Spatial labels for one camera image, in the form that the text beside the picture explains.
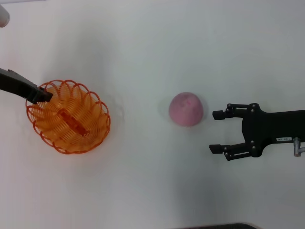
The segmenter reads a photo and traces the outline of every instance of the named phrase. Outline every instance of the white table surface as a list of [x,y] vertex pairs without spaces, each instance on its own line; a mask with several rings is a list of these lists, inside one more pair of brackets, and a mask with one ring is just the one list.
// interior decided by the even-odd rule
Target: white table surface
[[[305,225],[305,156],[293,144],[226,161],[209,144],[243,142],[227,103],[305,109],[303,0],[47,0],[8,4],[0,68],[36,84],[73,79],[108,105],[112,128],[66,156],[34,132],[24,100],[0,92],[0,228],[169,229],[229,222]],[[172,123],[193,92],[203,122]]]

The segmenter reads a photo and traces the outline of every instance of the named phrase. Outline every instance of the black tool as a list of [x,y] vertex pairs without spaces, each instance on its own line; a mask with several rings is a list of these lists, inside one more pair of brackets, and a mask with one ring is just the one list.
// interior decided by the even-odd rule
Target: black tool
[[224,153],[228,161],[244,157],[259,157],[270,144],[294,143],[294,156],[305,148],[305,110],[266,113],[259,104],[228,104],[225,111],[213,111],[215,120],[243,118],[242,133],[245,143],[237,145],[210,145],[213,154]]
[[52,93],[38,87],[14,71],[6,71],[1,68],[0,90],[19,95],[33,104],[38,102],[49,102],[53,96]]

